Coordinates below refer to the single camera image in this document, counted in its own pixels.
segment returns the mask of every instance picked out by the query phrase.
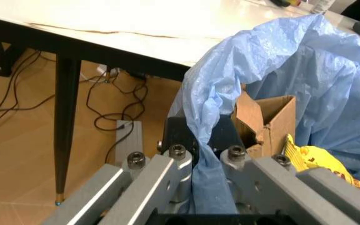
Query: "bolt head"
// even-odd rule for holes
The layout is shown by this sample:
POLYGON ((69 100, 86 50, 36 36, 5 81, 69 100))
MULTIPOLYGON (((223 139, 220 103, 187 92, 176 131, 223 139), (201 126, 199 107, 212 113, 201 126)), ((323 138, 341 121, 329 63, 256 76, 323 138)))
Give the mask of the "bolt head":
POLYGON ((233 145, 228 148, 228 157, 231 161, 242 161, 245 159, 245 148, 239 145, 233 145))
POLYGON ((129 169, 142 169, 145 166, 145 155, 142 152, 135 151, 127 156, 127 165, 129 169))
POLYGON ((162 151, 162 141, 157 142, 157 150, 162 151))
POLYGON ((272 158, 284 167, 288 167, 289 165, 291 165, 291 161, 286 155, 276 154, 272 156, 272 158))
POLYGON ((169 157, 174 160, 182 160, 186 157, 186 147, 181 144, 174 144, 169 148, 169 157))

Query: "yellow bag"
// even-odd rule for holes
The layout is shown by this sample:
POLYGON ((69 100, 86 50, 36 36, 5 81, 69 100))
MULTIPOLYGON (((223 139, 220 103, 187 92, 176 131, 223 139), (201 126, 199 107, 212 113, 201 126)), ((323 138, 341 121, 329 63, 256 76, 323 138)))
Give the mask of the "yellow bag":
POLYGON ((360 190, 360 181, 354 179, 344 165, 325 149, 315 146, 298 147, 294 144, 293 137, 287 135, 285 155, 290 158, 291 164, 297 172, 309 168, 324 167, 360 190))

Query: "blue plastic bag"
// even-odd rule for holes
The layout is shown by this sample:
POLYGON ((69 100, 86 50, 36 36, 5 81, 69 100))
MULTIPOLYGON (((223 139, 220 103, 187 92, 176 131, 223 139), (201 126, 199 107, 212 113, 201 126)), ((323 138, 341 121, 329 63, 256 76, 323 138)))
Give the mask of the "blue plastic bag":
POLYGON ((322 15, 280 18, 226 38, 190 68, 169 116, 184 114, 200 145, 196 213, 236 213, 219 160, 207 145, 220 114, 248 84, 252 98, 297 97, 296 143, 315 145, 360 176, 360 38, 322 15))

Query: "electrical outlet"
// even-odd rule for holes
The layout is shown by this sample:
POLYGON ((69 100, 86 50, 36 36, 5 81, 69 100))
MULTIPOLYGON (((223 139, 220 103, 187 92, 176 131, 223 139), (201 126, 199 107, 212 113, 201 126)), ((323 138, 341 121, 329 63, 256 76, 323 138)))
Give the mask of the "electrical outlet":
MULTIPOLYGON (((103 74, 103 73, 105 73, 105 71, 106 71, 106 65, 100 64, 100 65, 97 67, 97 72, 98 72, 99 74, 103 74)), ((111 76, 117 75, 117 74, 119 74, 119 72, 120 72, 120 69, 119 69, 119 68, 113 68, 113 69, 111 69, 111 71, 110 71, 110 75, 111 75, 111 76)))

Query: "table leg foot cap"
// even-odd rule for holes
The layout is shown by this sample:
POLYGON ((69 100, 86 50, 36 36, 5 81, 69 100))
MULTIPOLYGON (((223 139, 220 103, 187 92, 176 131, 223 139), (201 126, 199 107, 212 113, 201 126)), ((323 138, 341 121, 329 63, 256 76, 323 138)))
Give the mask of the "table leg foot cap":
POLYGON ((63 201, 64 201, 64 195, 56 194, 55 205, 60 206, 60 204, 62 204, 63 201))

